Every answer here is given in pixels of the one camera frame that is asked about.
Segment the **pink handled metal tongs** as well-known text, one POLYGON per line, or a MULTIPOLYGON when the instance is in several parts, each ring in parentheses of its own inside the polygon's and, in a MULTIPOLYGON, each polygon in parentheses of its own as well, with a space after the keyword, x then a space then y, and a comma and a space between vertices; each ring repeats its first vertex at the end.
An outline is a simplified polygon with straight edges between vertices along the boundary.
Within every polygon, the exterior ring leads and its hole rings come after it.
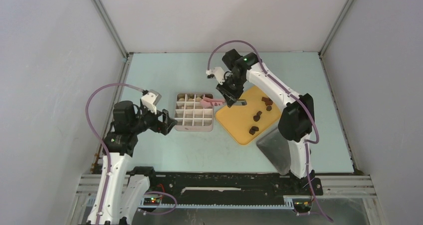
POLYGON ((224 106, 226 101, 224 99, 203 97, 203 99, 200 101, 200 104, 203 108, 211 108, 216 106, 224 106))

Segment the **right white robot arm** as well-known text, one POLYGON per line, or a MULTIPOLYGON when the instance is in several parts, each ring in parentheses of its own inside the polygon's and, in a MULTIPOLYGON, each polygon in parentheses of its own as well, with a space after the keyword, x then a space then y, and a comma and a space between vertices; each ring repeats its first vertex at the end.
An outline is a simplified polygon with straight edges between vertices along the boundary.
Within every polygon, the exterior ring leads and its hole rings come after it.
POLYGON ((240 55, 235 49, 224 54, 222 61, 227 67, 208 68, 208 78, 214 77, 217 90, 223 96, 228 107, 232 107, 244 92, 244 85, 249 82, 259 88, 281 112, 278 130, 288 141, 291 165, 291 190, 303 194, 310 188, 310 135, 316 131, 314 101, 310 94, 299 94, 282 82, 263 63, 256 53, 240 55))

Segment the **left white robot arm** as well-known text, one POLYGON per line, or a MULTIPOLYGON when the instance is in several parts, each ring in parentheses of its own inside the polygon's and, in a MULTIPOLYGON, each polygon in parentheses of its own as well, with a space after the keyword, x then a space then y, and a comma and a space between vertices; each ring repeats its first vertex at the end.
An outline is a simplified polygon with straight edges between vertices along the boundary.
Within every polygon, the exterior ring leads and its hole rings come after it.
POLYGON ((158 186, 153 167, 128 169, 138 135, 148 130, 168 135, 176 124, 166 109, 151 112, 147 106, 131 101, 114 105, 113 120, 102 139, 102 173, 87 225, 131 224, 143 195, 154 192, 158 186))

